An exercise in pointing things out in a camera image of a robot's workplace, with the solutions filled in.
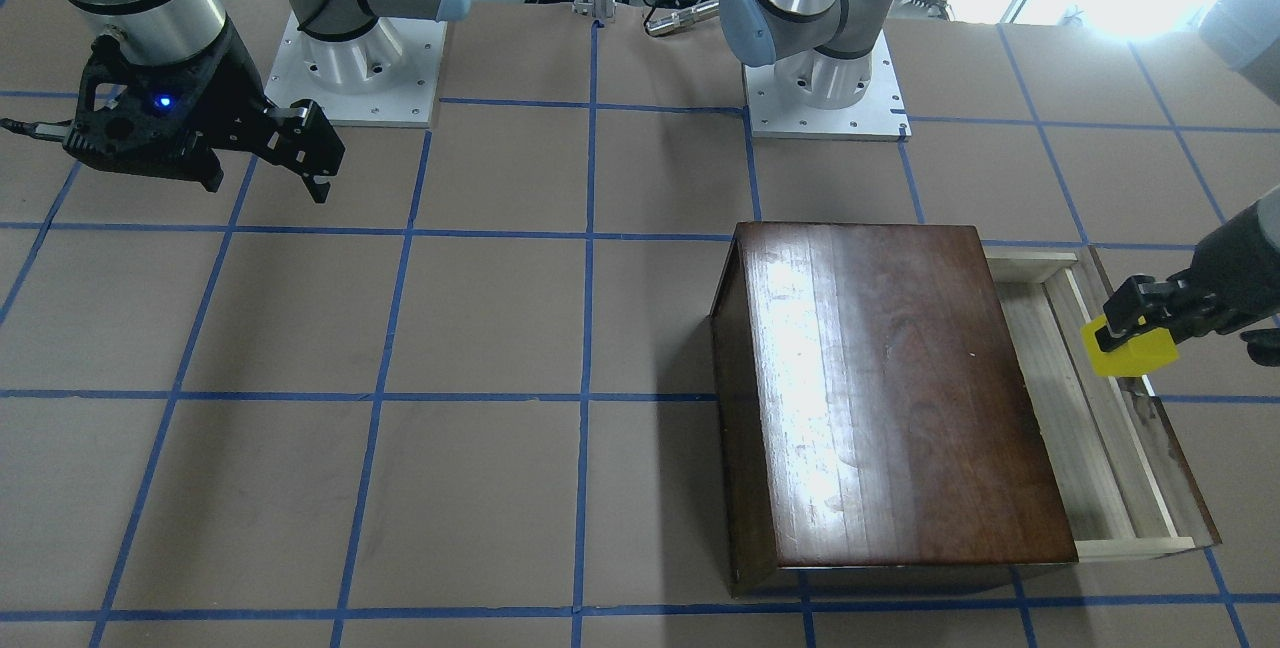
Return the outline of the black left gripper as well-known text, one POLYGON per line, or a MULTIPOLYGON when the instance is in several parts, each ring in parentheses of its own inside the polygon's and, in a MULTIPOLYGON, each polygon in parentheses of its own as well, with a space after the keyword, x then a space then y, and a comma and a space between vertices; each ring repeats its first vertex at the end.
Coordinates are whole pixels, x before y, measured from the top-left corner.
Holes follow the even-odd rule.
POLYGON ((1251 360, 1276 368, 1277 329, 1245 328, 1277 314, 1277 246, 1275 187, 1203 238, 1189 268, 1166 280, 1146 274, 1125 279, 1103 304, 1103 327, 1094 330, 1098 347, 1111 353, 1157 329, 1174 344, 1238 332, 1251 360))

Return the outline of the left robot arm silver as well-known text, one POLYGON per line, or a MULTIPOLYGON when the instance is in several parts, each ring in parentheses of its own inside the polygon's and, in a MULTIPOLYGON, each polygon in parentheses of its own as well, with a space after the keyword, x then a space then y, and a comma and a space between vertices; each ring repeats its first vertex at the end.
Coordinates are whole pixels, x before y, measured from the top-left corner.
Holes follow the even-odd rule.
MULTIPOLYGON (((799 67, 801 101, 820 110, 858 101, 868 61, 893 0, 719 0, 723 35, 750 68, 799 67)), ((1139 377, 1178 357, 1178 346, 1210 333, 1238 334, 1249 357, 1277 365, 1277 192, 1270 191, 1207 234, 1190 265, 1160 280, 1133 275, 1082 329, 1102 377, 1139 377)))

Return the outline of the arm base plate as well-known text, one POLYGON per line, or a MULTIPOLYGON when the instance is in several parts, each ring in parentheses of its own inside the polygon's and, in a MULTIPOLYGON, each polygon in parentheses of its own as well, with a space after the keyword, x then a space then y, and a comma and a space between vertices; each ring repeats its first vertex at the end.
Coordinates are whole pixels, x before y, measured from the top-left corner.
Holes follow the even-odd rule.
POLYGON ((265 93, 285 106, 311 99, 334 127, 433 124, 448 22, 383 18, 365 36, 325 42, 289 15, 265 93))
POLYGON ((745 67, 742 79, 755 138, 904 142, 913 136, 884 32, 861 58, 810 50, 745 67))

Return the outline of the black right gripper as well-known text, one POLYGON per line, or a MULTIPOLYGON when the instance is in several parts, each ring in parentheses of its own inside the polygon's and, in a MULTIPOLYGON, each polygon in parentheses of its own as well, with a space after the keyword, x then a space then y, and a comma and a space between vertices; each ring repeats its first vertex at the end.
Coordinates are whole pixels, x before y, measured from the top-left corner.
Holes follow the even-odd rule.
MULTIPOLYGON (((63 149, 99 172, 188 181, 218 191, 215 150, 251 150, 242 137, 262 117, 262 82, 238 29, 228 22, 207 47, 169 65, 125 59, 114 35, 93 38, 63 149)), ((296 174, 325 204, 346 145, 315 100, 264 111, 262 158, 296 174)))

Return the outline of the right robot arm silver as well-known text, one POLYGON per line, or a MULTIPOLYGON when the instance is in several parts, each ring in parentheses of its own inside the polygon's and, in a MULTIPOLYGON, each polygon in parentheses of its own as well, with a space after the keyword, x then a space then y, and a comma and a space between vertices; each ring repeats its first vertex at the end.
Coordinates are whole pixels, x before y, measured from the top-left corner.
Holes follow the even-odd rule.
MULTIPOLYGON (((221 0, 67 0, 96 29, 68 120, 4 119, 32 140, 58 142, 97 172, 223 179, 218 152, 253 152, 298 175, 321 204, 346 147, 310 97, 274 104, 221 0)), ((457 22, 471 0, 289 0, 324 88, 385 79, 404 64, 394 19, 457 22)))

